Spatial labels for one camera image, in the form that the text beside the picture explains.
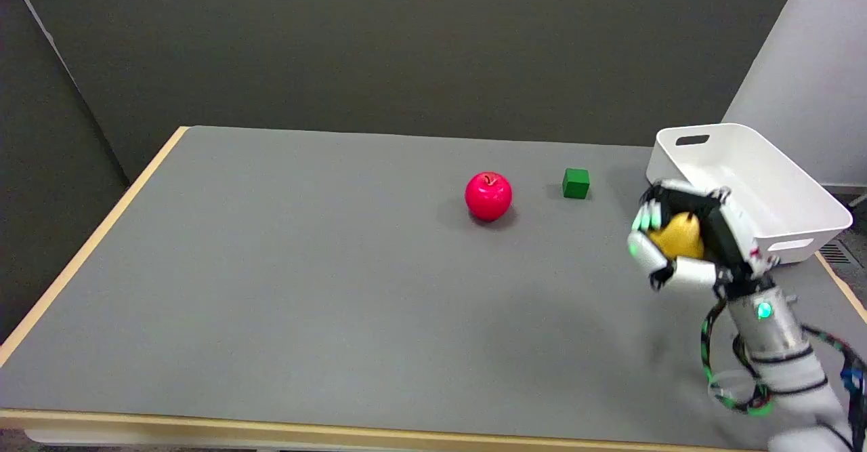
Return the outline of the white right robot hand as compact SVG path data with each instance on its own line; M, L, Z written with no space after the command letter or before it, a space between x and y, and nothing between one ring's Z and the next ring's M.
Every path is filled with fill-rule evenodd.
M762 252L731 190L701 189L674 178L650 184L627 238L629 254L655 291L711 289L736 300L774 288L780 261Z

